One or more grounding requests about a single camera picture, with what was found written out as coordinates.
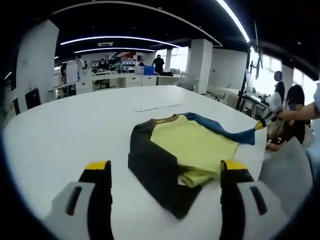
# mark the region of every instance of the blue sleeve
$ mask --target blue sleeve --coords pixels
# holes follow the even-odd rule
[[[320,85],[318,85],[313,98],[318,110],[320,111]]]
[[[255,145],[255,130],[252,128],[250,130],[238,132],[238,133],[230,133],[220,125],[217,121],[205,118],[195,113],[187,112],[183,113],[188,120],[196,121],[198,124],[204,126],[205,128],[209,129],[210,131],[220,134],[227,139],[233,140],[240,144],[250,144]]]

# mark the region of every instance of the window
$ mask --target window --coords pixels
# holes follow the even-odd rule
[[[162,50],[156,51],[155,57],[157,57],[158,55],[161,55],[161,58],[163,59],[164,63],[166,63],[167,49],[162,49]]]
[[[262,66],[263,66],[263,69],[260,66],[259,77],[257,80],[255,78],[257,69],[256,68],[252,69],[251,78],[253,78],[252,79],[253,87],[260,94],[272,95],[275,92],[275,88],[277,84],[277,82],[274,79],[274,74],[275,72],[282,70],[282,63],[280,60],[276,58],[263,55]]]
[[[300,85],[304,92],[304,104],[314,102],[314,94],[317,90],[317,83],[298,69],[293,69],[293,85]]]
[[[173,48],[171,52],[170,68],[180,69],[181,72],[185,72],[187,70],[188,51],[189,48],[187,46]]]

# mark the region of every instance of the white cabinet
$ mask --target white cabinet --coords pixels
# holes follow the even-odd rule
[[[75,84],[75,91],[76,94],[85,94],[85,93],[91,93],[94,91],[93,89],[93,83],[91,81],[86,82],[77,82]]]
[[[142,86],[155,86],[157,85],[156,76],[143,76],[142,77]]]
[[[142,85],[142,76],[132,76],[125,78],[125,87],[137,87]]]

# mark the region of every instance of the black ceiling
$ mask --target black ceiling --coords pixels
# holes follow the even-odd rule
[[[32,7],[32,4],[28,2],[25,8],[20,8],[22,10],[20,10],[19,17],[23,21],[17,29],[22,30],[23,27],[29,27],[41,20],[51,19],[60,29],[56,55],[61,58],[71,56],[74,51],[98,48],[96,41],[60,46],[63,41],[92,36],[142,37],[165,42],[174,41],[175,44],[181,46],[188,46],[191,39],[195,38],[206,38],[213,43],[215,42],[187,23],[154,10],[132,5],[93,4],[52,15],[60,9],[86,2],[89,1],[65,0],[58,2],[49,0],[44,3],[37,2],[37,7]],[[238,51],[246,51],[247,49],[242,34],[216,0],[132,0],[127,2],[162,8],[164,11],[181,17],[198,27],[201,26],[202,30],[222,42],[226,49]],[[225,2],[231,7],[253,40],[256,38],[254,27],[254,21],[256,21],[258,38],[264,53],[282,59],[290,67],[301,69],[314,80],[319,79],[320,14],[318,14],[318,1],[225,0]],[[164,48],[163,45],[140,40],[104,39],[99,42],[113,42],[114,47],[155,50]]]

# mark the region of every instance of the blue box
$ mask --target blue box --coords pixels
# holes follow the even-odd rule
[[[155,67],[153,66],[144,66],[144,75],[154,75]]]

